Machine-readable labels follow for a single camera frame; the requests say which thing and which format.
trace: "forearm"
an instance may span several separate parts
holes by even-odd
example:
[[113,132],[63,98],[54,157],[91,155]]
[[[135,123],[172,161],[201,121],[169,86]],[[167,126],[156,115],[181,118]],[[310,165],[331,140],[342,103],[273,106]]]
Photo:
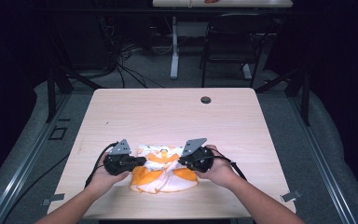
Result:
[[248,210],[257,224],[263,223],[304,223],[295,213],[278,203],[260,189],[239,176],[232,177],[231,190]]
[[94,192],[85,189],[36,223],[77,223],[98,198]]

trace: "gray carpet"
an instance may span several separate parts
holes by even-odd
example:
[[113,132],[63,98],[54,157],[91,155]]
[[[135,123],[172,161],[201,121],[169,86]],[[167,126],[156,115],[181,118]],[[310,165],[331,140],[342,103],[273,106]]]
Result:
[[[153,51],[134,50],[124,65],[153,79],[165,88],[199,87],[199,40],[185,40],[180,50],[179,78],[176,80],[170,79],[171,52],[157,54]],[[243,80],[238,68],[235,66],[210,66],[206,86],[246,87],[249,82]],[[263,72],[258,76],[255,86],[262,85],[264,79],[274,76],[276,75],[272,72]],[[124,74],[124,79],[126,88],[142,88],[142,85],[132,76]],[[93,80],[107,88],[122,87],[121,77],[117,71],[109,76]],[[41,153],[21,191],[28,188],[72,148],[92,95],[92,90],[89,87],[76,80],[72,80],[72,82],[75,91],[69,96],[66,106],[53,124],[57,125],[57,128],[66,129],[66,133],[62,140],[47,139],[44,141]],[[149,88],[159,88],[158,85],[147,79],[145,83]],[[303,194],[296,201],[297,213],[307,223],[341,223],[337,209],[312,157],[311,145],[302,129],[301,120],[296,118],[297,111],[291,106],[292,99],[286,98],[282,93],[284,86],[281,84],[270,92],[258,94],[258,99],[289,188],[290,190],[298,189]],[[46,83],[37,87],[35,91],[38,94],[38,102],[33,116],[0,170],[0,199],[24,156],[33,149],[36,138],[46,127],[44,123],[48,112]],[[314,95],[310,98],[310,124],[343,195],[358,221],[358,184],[343,160],[342,145],[334,123],[324,110],[323,104]],[[64,165],[65,161],[39,180],[25,194],[8,216],[7,223],[33,223],[46,214],[48,208],[40,203],[43,199],[53,195]],[[85,220],[81,223],[95,223],[95,221]]]

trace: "chair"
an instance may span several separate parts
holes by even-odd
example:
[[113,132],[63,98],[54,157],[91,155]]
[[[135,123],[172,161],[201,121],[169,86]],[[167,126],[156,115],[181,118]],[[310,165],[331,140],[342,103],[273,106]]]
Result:
[[250,87],[253,87],[258,61],[265,37],[272,30],[273,21],[263,14],[225,13],[208,24],[200,61],[202,85],[205,85],[206,63],[238,63],[243,68],[254,63]]

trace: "orange and white cloth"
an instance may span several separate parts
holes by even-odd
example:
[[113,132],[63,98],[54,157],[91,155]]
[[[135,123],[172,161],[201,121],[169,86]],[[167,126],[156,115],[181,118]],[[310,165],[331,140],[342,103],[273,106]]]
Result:
[[139,146],[137,156],[146,157],[146,163],[133,169],[130,188],[159,193],[195,187],[197,175],[178,162],[182,151],[183,147]]

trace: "person's right arm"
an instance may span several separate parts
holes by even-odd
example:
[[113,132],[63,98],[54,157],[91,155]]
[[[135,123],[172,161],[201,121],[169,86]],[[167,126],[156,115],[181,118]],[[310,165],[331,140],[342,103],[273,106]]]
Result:
[[[217,150],[215,146],[208,145],[207,147]],[[213,154],[219,156],[216,151],[213,151]],[[232,191],[257,224],[304,223],[281,203],[235,174],[227,161],[215,159],[211,170],[206,173],[196,173],[200,178],[210,179],[215,184]]]

